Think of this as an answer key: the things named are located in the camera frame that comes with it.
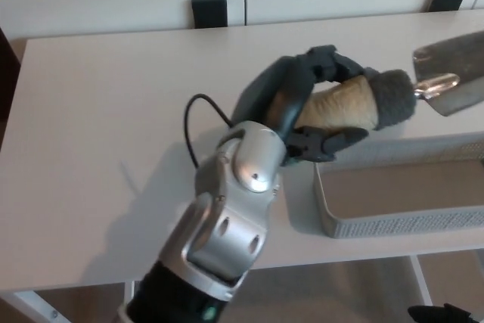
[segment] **robotic arm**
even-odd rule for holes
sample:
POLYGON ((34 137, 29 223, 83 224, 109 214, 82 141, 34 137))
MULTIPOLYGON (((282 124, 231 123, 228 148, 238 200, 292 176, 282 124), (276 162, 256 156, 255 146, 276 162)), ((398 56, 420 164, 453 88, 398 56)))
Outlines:
POLYGON ((368 134, 358 128, 295 131, 314 84, 363 72, 335 47, 323 46, 280 58, 247 87, 234 109, 234 127, 197 170, 195 200, 133 300, 120 308, 119 321, 219 320, 262 251, 281 165, 291 158, 333 160, 336 151, 368 134))

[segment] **metal tray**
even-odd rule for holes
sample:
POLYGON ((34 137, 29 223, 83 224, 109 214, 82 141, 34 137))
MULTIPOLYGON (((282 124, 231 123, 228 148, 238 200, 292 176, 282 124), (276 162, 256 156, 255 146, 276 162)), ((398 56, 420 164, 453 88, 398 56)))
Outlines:
POLYGON ((332 238, 445 231, 484 225, 479 160, 324 170, 315 164, 323 229, 332 238))

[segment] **table surface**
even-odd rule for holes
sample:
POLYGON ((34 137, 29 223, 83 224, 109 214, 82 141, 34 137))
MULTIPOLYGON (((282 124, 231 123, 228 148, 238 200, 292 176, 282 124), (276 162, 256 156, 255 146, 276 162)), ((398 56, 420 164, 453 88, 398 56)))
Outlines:
MULTIPOLYGON (((193 197, 182 135, 191 95, 205 92, 230 112, 273 60, 329 43, 361 64, 412 72, 416 47, 483 24, 484 11, 459 11, 30 40, 0 153, 0 290, 128 281, 147 271, 193 197)), ((479 105, 443 118, 419 103, 413 120, 372 138, 484 131, 483 112, 479 105)), ((224 127, 200 102, 191 130, 201 158, 224 127)), ((256 268, 484 247, 484 228, 327 238, 312 165, 283 174, 256 268)))

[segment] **round hole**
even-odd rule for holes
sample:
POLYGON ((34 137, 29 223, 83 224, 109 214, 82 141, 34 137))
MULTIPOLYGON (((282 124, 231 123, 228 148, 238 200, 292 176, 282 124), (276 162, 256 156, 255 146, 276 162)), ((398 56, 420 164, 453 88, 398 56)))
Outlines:
POLYGON ((219 226, 219 234, 223 236, 227 232, 228 228, 228 217, 226 217, 219 226))
POLYGON ((255 236, 254 239, 250 242, 249 245, 249 253, 255 253, 257 250, 257 246, 259 245, 259 236, 255 236))

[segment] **black cable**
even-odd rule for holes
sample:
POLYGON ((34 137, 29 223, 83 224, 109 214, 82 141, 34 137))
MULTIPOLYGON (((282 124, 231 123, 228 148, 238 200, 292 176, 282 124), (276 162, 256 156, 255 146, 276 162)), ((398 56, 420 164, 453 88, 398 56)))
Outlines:
POLYGON ((187 106, 185 106, 185 112, 183 114, 183 133, 185 134, 185 144, 187 145, 188 153, 190 154, 191 161, 193 162, 195 168, 198 168, 198 161, 197 157, 195 156, 195 152, 193 147, 191 146, 190 135, 188 134, 188 114, 190 113, 191 105, 202 98, 206 102, 208 102, 212 107, 215 109, 217 114, 224 120, 224 122, 228 125, 228 127, 232 127, 232 121, 224 114, 222 109, 217 105, 217 103, 205 94, 196 94, 192 96, 192 98, 188 101, 187 106))

